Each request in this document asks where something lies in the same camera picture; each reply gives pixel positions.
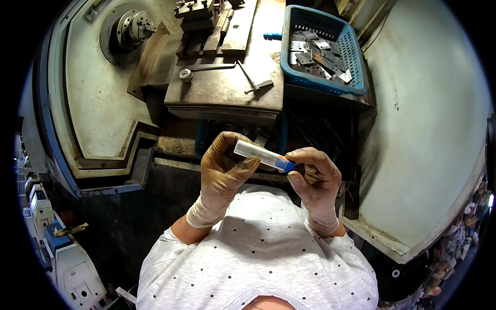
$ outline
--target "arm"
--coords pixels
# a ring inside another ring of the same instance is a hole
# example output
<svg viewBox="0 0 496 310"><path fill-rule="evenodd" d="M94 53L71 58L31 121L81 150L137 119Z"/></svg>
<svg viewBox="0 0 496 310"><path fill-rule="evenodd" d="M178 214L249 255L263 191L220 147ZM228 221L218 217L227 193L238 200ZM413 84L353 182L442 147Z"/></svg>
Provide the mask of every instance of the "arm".
<svg viewBox="0 0 496 310"><path fill-rule="evenodd" d="M341 172L327 154L313 147L287 153L286 158L305 164L305 177L297 171L288 173L288 180L309 212L309 224L322 238L342 237L346 230L339 223L334 208L341 185Z"/></svg>
<svg viewBox="0 0 496 310"><path fill-rule="evenodd" d="M238 140L251 140L236 132L223 131L201 159L200 197L186 215L171 227L173 234L185 243L203 240L212 226L224 218L240 186L252 176L260 164L257 157L249 157L236 164L225 154Z"/></svg>
<svg viewBox="0 0 496 310"><path fill-rule="evenodd" d="M200 242L210 233L210 227L195 228L187 223L186 216L183 215L171 226L172 233L184 243Z"/></svg>

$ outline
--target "blue plastic basket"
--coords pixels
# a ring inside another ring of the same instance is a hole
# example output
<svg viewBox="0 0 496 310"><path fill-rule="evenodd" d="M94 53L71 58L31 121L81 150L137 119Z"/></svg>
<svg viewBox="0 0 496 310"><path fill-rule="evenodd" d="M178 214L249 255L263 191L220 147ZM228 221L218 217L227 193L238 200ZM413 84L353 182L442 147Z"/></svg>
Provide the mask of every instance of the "blue plastic basket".
<svg viewBox="0 0 496 310"><path fill-rule="evenodd" d="M348 85L299 72L289 67L291 33L298 30L313 30L320 37L337 42L341 51L341 59L346 69L350 70L353 78ZM313 8L299 5L288 5L286 7L280 65L283 72L288 76L289 82L293 85L317 89L335 95L353 94L363 96L368 91L365 63L355 30L344 20Z"/></svg>

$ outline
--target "shirt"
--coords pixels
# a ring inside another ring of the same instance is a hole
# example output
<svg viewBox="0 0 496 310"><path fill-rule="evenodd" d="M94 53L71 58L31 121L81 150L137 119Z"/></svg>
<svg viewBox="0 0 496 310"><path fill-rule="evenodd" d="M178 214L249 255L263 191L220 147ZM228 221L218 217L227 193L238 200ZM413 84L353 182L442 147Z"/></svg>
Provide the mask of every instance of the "shirt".
<svg viewBox="0 0 496 310"><path fill-rule="evenodd" d="M297 310L375 309L377 280L353 240L322 239L282 190L243 185L194 244L169 228L141 267L137 309L241 310L275 296Z"/></svg>

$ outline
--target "hand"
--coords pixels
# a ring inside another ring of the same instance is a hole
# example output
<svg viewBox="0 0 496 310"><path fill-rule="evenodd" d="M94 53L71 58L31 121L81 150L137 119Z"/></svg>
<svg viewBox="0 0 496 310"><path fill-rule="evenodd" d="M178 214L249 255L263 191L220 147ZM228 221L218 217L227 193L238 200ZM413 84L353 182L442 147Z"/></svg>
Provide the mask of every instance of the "hand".
<svg viewBox="0 0 496 310"><path fill-rule="evenodd" d="M288 180L309 212L310 227L321 237L331 236L339 227L334 202L341 185L341 172L327 154L313 147L289 152L286 158L305 164L305 177L291 171Z"/></svg>
<svg viewBox="0 0 496 310"><path fill-rule="evenodd" d="M225 154L238 140L253 143L242 134L223 131L203 155L200 197L186 214L187 223L192 227L211 227L223 219L240 186L258 168L258 157L249 157L236 164Z"/></svg>

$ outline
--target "metal bolt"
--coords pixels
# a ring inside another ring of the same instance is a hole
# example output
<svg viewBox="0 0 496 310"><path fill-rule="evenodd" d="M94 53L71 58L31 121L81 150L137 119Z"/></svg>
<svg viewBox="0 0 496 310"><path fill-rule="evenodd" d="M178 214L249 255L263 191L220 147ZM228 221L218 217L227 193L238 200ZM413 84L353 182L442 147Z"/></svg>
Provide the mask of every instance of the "metal bolt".
<svg viewBox="0 0 496 310"><path fill-rule="evenodd" d="M179 72L179 79L181 82L187 83L193 79L193 73L191 73L191 70L189 69L183 69Z"/></svg>

